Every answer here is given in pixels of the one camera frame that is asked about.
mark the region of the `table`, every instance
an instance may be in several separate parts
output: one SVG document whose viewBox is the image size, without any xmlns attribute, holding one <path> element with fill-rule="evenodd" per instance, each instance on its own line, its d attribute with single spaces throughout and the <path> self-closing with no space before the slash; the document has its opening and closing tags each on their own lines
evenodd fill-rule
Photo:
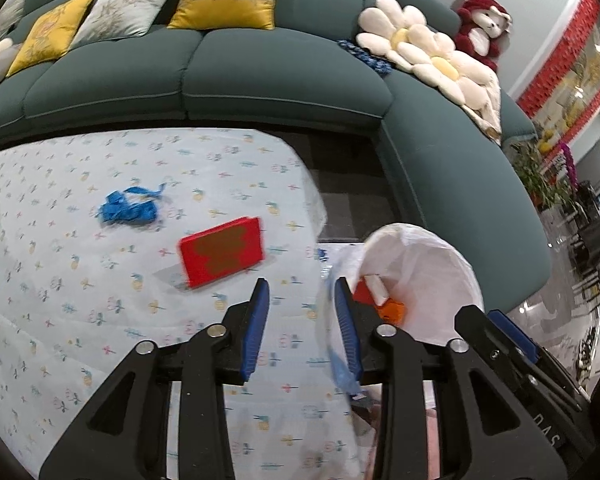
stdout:
<svg viewBox="0 0 600 480">
<path fill-rule="evenodd" d="M 161 183 L 154 224 L 98 221 L 109 193 Z M 262 219 L 266 259 L 189 290 L 177 241 L 240 216 Z M 0 436 L 37 476 L 138 340 L 187 340 L 247 300 L 263 276 L 271 304 L 258 367 L 245 387 L 225 389 L 236 477 L 357 477 L 349 405 L 331 380 L 315 309 L 324 221 L 298 156 L 254 130 L 126 130 L 0 152 Z"/>
</svg>

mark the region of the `red box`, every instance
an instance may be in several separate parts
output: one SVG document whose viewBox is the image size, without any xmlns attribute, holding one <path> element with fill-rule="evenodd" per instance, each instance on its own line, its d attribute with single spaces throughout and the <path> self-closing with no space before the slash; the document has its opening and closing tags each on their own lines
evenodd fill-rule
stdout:
<svg viewBox="0 0 600 480">
<path fill-rule="evenodd" d="M 178 250 L 191 287 L 248 269 L 264 259 L 260 219 L 243 216 L 187 236 Z"/>
</svg>

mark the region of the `tablecloth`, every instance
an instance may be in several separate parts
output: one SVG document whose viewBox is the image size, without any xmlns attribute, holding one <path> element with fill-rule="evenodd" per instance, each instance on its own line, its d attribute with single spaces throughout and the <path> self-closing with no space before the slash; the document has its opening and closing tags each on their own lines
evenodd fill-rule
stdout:
<svg viewBox="0 0 600 480">
<path fill-rule="evenodd" d="M 114 190 L 161 183 L 154 223 L 98 220 Z M 188 289 L 177 241 L 240 216 L 262 219 L 266 259 Z M 298 156 L 254 130 L 103 132 L 0 152 L 0 436 L 37 476 L 139 340 L 187 340 L 247 300 L 262 276 L 271 304 L 258 367 L 244 387 L 225 387 L 236 477 L 358 478 L 349 405 L 331 380 L 316 320 L 323 224 Z M 176 412 L 170 478 L 177 478 Z"/>
</svg>

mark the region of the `metal screw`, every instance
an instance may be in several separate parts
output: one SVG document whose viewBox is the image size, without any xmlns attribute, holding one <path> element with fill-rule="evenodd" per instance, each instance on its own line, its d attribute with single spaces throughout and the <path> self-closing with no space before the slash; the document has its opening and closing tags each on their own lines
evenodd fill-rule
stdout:
<svg viewBox="0 0 600 480">
<path fill-rule="evenodd" d="M 222 337 L 226 334 L 226 328 L 224 325 L 211 325 L 206 329 L 206 333 L 209 334 L 210 337 Z"/>
<path fill-rule="evenodd" d="M 452 339 L 449 347 L 457 354 L 464 354 L 469 349 L 469 343 L 464 339 Z"/>
<path fill-rule="evenodd" d="M 140 355 L 150 354 L 154 351 L 155 344 L 152 341 L 141 341 L 136 345 L 136 352 Z"/>
<path fill-rule="evenodd" d="M 382 337 L 392 337 L 398 331 L 395 329 L 395 326 L 384 324 L 376 327 L 376 332 L 378 332 L 378 335 Z"/>
</svg>

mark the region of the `green sofa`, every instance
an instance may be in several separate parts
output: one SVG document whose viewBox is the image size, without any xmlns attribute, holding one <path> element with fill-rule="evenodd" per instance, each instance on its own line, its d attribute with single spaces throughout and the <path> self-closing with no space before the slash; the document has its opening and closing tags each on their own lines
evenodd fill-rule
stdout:
<svg viewBox="0 0 600 480">
<path fill-rule="evenodd" d="M 67 0 L 25 0 L 10 32 Z M 453 244 L 474 267 L 488 309 L 505 311 L 550 274 L 546 237 L 498 146 L 434 89 L 394 70 L 382 78 L 342 50 L 375 0 L 276 0 L 275 30 L 165 28 L 168 0 L 142 38 L 88 44 L 0 84 L 0 146 L 68 128 L 130 121 L 249 121 L 370 136 L 404 220 Z M 454 36 L 459 19 L 436 0 L 417 6 Z M 502 95 L 504 142 L 530 138 Z"/>
</svg>

